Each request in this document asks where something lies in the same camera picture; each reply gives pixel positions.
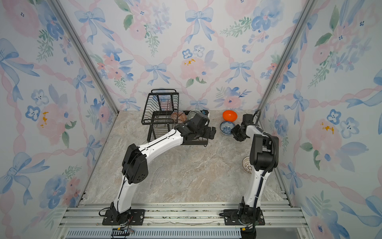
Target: black dish rack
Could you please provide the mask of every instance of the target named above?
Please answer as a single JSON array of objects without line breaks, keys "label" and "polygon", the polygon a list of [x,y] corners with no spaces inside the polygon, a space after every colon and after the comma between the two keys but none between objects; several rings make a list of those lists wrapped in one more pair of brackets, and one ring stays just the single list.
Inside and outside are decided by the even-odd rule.
[{"label": "black dish rack", "polygon": [[[181,123],[179,118],[179,93],[175,89],[153,89],[147,96],[142,124],[150,125],[147,142],[151,142]],[[207,145],[208,139],[199,138],[184,145]]]}]

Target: blue bow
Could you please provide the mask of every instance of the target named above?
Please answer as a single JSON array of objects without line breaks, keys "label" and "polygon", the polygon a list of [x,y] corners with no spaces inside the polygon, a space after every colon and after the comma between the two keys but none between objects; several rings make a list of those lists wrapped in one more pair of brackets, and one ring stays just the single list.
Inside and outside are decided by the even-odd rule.
[{"label": "blue bow", "polygon": [[199,29],[200,29],[198,19],[203,20],[203,21],[200,21],[200,25],[202,25],[202,29],[203,29],[204,34],[207,36],[208,39],[210,39],[210,41],[212,41],[211,34],[214,34],[215,32],[213,30],[209,29],[205,25],[204,21],[208,21],[210,23],[212,21],[213,16],[214,16],[214,10],[212,8],[206,8],[204,11],[198,11],[198,12],[196,12],[194,10],[186,11],[186,21],[188,23],[195,21],[195,28],[194,28],[194,33],[189,35],[188,37],[186,37],[185,42],[188,42],[188,44],[189,44],[192,37],[194,35],[198,34]]},{"label": "blue bow", "polygon": [[192,106],[195,106],[195,109],[206,109],[206,110],[208,110],[208,108],[206,108],[206,107],[204,107],[204,106],[206,106],[207,105],[207,102],[208,102],[208,100],[207,99],[202,99],[201,101],[195,101],[195,100],[191,100],[190,101],[190,105],[192,105]]},{"label": "blue bow", "polygon": [[93,12],[84,12],[84,11],[76,11],[74,13],[77,17],[77,19],[79,20],[79,22],[81,23],[85,23],[87,21],[89,21],[89,26],[90,26],[90,29],[92,30],[92,34],[87,38],[87,42],[90,42],[91,44],[93,44],[93,36],[97,35],[97,28],[96,26],[101,30],[101,32],[103,32],[107,37],[109,37],[110,39],[114,40],[113,37],[111,36],[111,34],[113,34],[114,32],[101,26],[101,24],[99,24],[98,22],[96,21],[100,21],[102,23],[105,22],[105,15],[104,15],[104,12],[100,9],[100,8],[95,8],[93,10]]},{"label": "blue bow", "polygon": [[294,124],[296,124],[296,120],[300,121],[300,107],[302,111],[306,110],[309,107],[309,100],[304,99],[301,96],[301,93],[298,89],[295,90],[295,92],[293,93],[293,98],[295,98],[296,101],[293,103],[292,106],[284,106],[285,107],[284,110],[296,108],[295,122],[294,122]]},{"label": "blue bow", "polygon": [[163,75],[162,72],[166,72],[166,64],[164,63],[161,63],[159,65],[145,65],[144,66],[145,70],[147,72],[152,72],[153,75],[154,75],[154,78],[152,80],[150,80],[147,84],[148,85],[151,85],[152,86],[152,83],[154,82],[154,80],[158,79],[158,74],[160,75],[160,77],[169,84],[169,81],[168,79],[170,79],[170,77],[168,76],[165,76]]},{"label": "blue bow", "polygon": [[[374,83],[382,86],[382,69],[374,77]],[[376,106],[382,103],[382,91],[378,92],[366,101],[362,101],[360,99],[347,99],[346,102],[349,103],[347,108],[357,106],[359,104],[365,104],[367,106]],[[379,117],[378,134],[382,134],[382,114]]]},{"label": "blue bow", "polygon": [[94,86],[92,85],[93,81],[84,81],[83,79],[85,79],[85,78],[86,78],[85,71],[84,71],[84,69],[80,68],[78,71],[77,77],[73,79],[73,86],[76,89],[78,89],[78,87],[81,85],[81,88],[84,90],[84,93],[85,93],[84,94],[84,104],[87,103],[85,85],[87,85],[90,88],[94,88]]},{"label": "blue bow", "polygon": [[296,188],[299,188],[299,187],[302,187],[302,186],[303,186],[303,182],[301,181],[301,179],[300,179],[299,177],[297,177],[297,174],[296,174],[296,172],[295,172],[295,168],[293,167],[292,162],[289,162],[289,163],[288,163],[288,169],[289,169],[290,173],[285,174],[284,171],[282,171],[282,170],[281,170],[281,173],[282,173],[287,179],[291,179],[292,176],[293,176],[293,179],[290,181],[289,193],[293,193],[293,194],[295,194],[295,184],[296,184]]},{"label": "blue bow", "polygon": [[40,172],[49,168],[49,166],[43,166],[45,162],[44,159],[33,167],[23,169],[23,167],[27,166],[31,161],[31,157],[24,152],[16,154],[16,156],[13,158],[13,167],[8,170],[5,176],[0,177],[0,193],[6,193],[11,188],[13,180],[15,180],[19,184],[23,185],[26,189],[23,197],[24,205],[26,205],[28,199],[32,199],[31,193],[28,190],[28,187],[31,184],[31,180],[27,176],[16,176],[16,174]]},{"label": "blue bow", "polygon": [[89,153],[91,153],[93,155],[93,165],[94,163],[96,162],[94,156],[95,156],[95,152],[94,152],[94,148],[99,148],[101,147],[102,145],[99,144],[99,140],[93,144],[96,140],[94,139],[94,136],[93,135],[90,135],[89,136],[89,143],[87,144],[85,150],[84,150],[84,153],[83,153],[83,156],[87,157],[89,155]]},{"label": "blue bow", "polygon": [[10,67],[9,65],[5,64],[3,61],[6,61],[8,64],[13,66],[16,69],[19,69],[22,72],[25,72],[29,75],[33,76],[40,76],[36,72],[33,72],[33,64],[20,64],[13,62],[8,59],[17,58],[19,57],[19,53],[16,51],[15,47],[12,45],[11,42],[9,42],[5,38],[0,39],[0,66],[4,69],[4,71],[9,75],[9,77],[13,80],[15,83],[15,86],[13,87],[12,96],[13,101],[16,102],[17,98],[23,100],[20,90],[17,87],[18,83],[20,82],[19,75],[16,73],[16,71]]},{"label": "blue bow", "polygon": [[249,69],[252,67],[252,63],[253,63],[253,62],[252,62],[251,60],[246,61],[245,63],[238,63],[238,62],[233,62],[233,63],[231,63],[231,64],[230,64],[230,69],[231,69],[231,70],[236,69],[236,72],[235,72],[235,75],[234,75],[233,77],[229,78],[229,79],[226,80],[225,82],[230,83],[231,80],[232,80],[233,78],[238,77],[238,75],[239,75],[239,73],[240,73],[240,68],[241,68],[241,74],[242,74],[244,80],[245,80],[245,81],[248,81],[247,78],[250,77],[251,75],[249,75],[248,73],[246,73],[246,72],[244,71],[244,69],[249,70]]},{"label": "blue bow", "polygon": [[130,107],[132,106],[133,108],[135,108],[136,110],[140,110],[140,107],[139,106],[136,106],[134,103],[137,103],[137,100],[134,98],[134,97],[130,97],[128,99],[118,99],[119,103],[121,104],[126,104],[126,109],[124,109],[124,111],[126,111],[127,109],[130,109]]}]

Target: blue and white bowl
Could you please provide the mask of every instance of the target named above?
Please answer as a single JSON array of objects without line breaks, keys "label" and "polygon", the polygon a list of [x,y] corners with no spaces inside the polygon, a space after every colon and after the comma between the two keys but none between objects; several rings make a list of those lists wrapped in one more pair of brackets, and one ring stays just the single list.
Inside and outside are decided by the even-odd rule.
[{"label": "blue and white bowl", "polygon": [[220,124],[220,130],[225,135],[232,135],[231,129],[235,127],[235,124],[230,121],[224,121]]}]

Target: marble floor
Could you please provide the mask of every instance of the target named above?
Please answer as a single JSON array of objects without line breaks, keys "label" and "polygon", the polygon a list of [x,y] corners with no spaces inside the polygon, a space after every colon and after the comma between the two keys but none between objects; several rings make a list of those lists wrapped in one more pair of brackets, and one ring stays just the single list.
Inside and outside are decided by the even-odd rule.
[{"label": "marble floor", "polygon": [[[236,141],[224,135],[219,125],[223,111],[210,111],[209,126],[215,139],[202,145],[181,145],[156,157],[148,177],[139,183],[133,203],[240,202],[251,175],[241,162],[249,156],[251,140]],[[236,124],[245,112],[237,112]],[[111,203],[119,192],[122,160],[127,147],[147,141],[149,126],[141,124],[142,111],[121,111],[97,162],[81,204]],[[263,192],[263,201],[282,200],[275,174]]]}]

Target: wallpapered wall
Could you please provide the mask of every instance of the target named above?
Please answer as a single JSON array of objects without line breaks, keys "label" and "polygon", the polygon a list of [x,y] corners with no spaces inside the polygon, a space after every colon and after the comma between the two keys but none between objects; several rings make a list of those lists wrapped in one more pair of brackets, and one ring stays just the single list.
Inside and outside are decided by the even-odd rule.
[{"label": "wallpapered wall", "polygon": [[381,10],[378,0],[319,0],[265,108],[283,180],[316,239],[382,238]]},{"label": "wallpapered wall", "polygon": [[258,106],[305,0],[61,3],[121,110],[157,88],[177,89],[181,109],[217,110]]},{"label": "wallpapered wall", "polygon": [[45,1],[0,6],[0,238],[50,238],[115,115]]}]

